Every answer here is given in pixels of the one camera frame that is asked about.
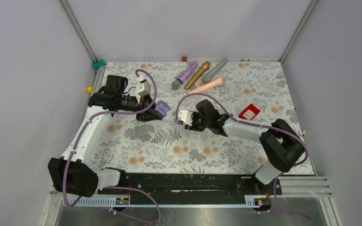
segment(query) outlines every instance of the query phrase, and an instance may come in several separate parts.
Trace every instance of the purple glitter microphone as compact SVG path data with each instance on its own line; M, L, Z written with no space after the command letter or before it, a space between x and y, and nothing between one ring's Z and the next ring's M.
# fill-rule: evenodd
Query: purple glitter microphone
M178 90L181 87L181 84L183 84L188 79L188 77L194 72L194 70L197 68L198 65L199 65L198 62L196 61L192 62L189 65L189 67L185 69L185 71L183 71L178 76L178 78L171 83L171 88L173 90Z

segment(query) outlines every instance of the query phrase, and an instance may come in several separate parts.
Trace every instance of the gray floor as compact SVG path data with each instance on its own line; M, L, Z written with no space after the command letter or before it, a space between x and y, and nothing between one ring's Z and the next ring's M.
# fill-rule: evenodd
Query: gray floor
M298 210L313 220L311 226L326 225L321 206L315 198L287 198L282 200L286 209ZM272 210L279 209L273 200ZM273 226L306 225L291 219L285 213L250 214L254 210L241 208L161 208L162 218L159 226ZM146 220L154 220L154 208L128 208L124 213ZM143 226L148 225L120 215L113 215L107 208L61 207L56 226Z

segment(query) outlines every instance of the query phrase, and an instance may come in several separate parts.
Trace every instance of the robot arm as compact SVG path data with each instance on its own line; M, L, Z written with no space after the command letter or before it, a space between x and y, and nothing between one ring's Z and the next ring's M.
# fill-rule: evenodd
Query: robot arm
M185 123L185 129L195 131L210 129L214 134L225 137L241 137L263 145L268 161L254 173L254 177L264 185L269 184L282 172L289 172L304 153L304 148L288 135L273 129L238 123L229 118L227 114L220 115L208 100L199 102L196 109L196 112L187 110L178 112L178 118L182 123ZM271 125L296 135L282 119L277 119Z
M146 108L151 102L150 84L138 78L139 84L136 88L136 96L124 95L128 84L125 77L109 75L106 86L94 93L88 102L88 108L81 127L78 129L73 141L63 152L62 156L51 158L48 164L54 187L57 191L63 190L63 174L65 165L72 151L74 154L69 165L67 174L67 192L70 194L91 197L97 189L106 186L115 186L120 179L120 170L106 168L97 172L91 170L91 159L94 148L98 145L99 136L103 129L109 124L113 114L101 114L92 118L93 115L104 111L130 111L136 112ZM163 116L156 110L156 104L150 109L136 115L138 121L161 120Z

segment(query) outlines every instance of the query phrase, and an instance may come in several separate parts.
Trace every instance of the gold microphone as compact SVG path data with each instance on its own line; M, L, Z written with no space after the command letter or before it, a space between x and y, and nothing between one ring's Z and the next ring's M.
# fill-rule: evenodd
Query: gold microphone
M202 76L202 74L207 71L210 67L210 63L208 61L204 62L202 66L199 68L199 70L194 74L194 76L188 81L188 83L185 85L185 90L190 89L193 84Z

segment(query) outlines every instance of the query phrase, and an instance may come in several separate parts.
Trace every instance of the floral tablecloth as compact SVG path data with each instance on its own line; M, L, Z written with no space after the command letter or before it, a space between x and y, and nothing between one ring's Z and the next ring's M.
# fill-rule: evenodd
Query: floral tablecloth
M211 62L210 69L217 63ZM162 121L138 122L135 116L115 115L94 151L92 163L95 170L114 167L146 173L249 174L267 160L260 144L238 137L214 135L209 130L185 130L176 123L175 108L188 92L184 86L172 90L171 83L188 64L190 62L108 62L102 85L109 74L120 75L129 79L128 90L137 83L135 70L144 69L157 83L156 101L165 101L171 109ZM281 118L301 135L280 63L228 62L215 78L219 76L227 78L225 85L206 93L218 99L230 113L238 115L249 104L254 104L261 110L254 121L274 122ZM201 85L199 79L192 89ZM194 111L195 104L203 99L199 96L187 98L180 109ZM313 168L307 161L292 168L289 174L311 175Z

